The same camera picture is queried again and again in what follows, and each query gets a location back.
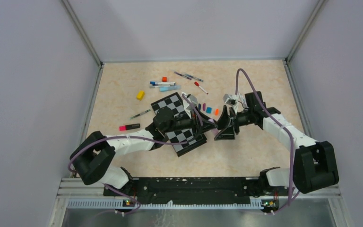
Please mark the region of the blue highlighter cap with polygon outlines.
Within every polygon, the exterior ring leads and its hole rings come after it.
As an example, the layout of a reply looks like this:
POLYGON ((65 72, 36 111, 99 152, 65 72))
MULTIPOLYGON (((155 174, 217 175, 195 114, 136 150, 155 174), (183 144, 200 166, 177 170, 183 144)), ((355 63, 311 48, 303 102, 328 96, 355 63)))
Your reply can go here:
POLYGON ((212 112, 212 108, 211 107, 207 107, 206 108, 206 113, 210 114, 212 112))

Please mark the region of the white marker red cap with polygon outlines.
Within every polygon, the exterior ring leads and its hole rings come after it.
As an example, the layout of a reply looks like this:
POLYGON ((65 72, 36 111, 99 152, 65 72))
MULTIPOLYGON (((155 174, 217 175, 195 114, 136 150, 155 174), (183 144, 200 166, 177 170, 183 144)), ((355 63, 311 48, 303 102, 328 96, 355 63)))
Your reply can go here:
POLYGON ((198 83, 198 82, 194 82, 195 86, 197 86, 199 89, 201 89, 205 94, 208 95, 208 92, 198 83))

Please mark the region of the pale purple highlighter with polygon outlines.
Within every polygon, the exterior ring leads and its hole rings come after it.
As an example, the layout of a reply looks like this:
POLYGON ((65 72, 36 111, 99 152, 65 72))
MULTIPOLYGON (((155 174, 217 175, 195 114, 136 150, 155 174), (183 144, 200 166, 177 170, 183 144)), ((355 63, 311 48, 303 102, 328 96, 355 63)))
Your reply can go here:
POLYGON ((219 130, 216 129, 216 128, 215 129, 212 129, 211 131, 212 131, 212 133, 213 133, 214 136, 216 136, 219 133, 219 130))

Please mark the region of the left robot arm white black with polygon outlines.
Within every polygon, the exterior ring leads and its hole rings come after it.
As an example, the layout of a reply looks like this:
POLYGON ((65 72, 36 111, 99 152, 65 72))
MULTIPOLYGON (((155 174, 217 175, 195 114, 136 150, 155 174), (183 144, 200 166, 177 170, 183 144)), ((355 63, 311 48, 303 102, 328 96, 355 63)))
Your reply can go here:
POLYGON ((131 176, 124 168, 111 165, 115 156, 151 151, 163 145, 187 144, 215 128, 216 121, 210 120, 196 108, 192 117, 176 118, 170 108, 163 107, 150 125, 137 132, 111 137, 104 136, 100 131, 93 132, 71 154, 68 169, 79 174, 85 185, 97 182, 109 184, 120 195, 128 195, 133 188, 131 176), (169 141, 167 133, 186 129, 192 129, 196 134, 177 143, 169 141))

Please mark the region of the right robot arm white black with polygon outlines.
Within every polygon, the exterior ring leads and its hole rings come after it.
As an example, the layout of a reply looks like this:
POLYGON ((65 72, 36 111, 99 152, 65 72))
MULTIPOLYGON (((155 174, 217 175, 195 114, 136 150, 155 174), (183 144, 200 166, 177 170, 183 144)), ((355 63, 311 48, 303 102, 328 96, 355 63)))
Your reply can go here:
POLYGON ((223 107, 215 140, 233 140, 240 127, 254 124, 290 151, 289 168, 274 167, 260 173, 258 188, 262 194, 271 195, 277 187, 293 187, 301 193, 310 193, 338 184, 337 162, 331 143, 307 136, 276 108, 267 108, 260 92, 244 96, 225 94, 223 101, 230 107, 223 107))

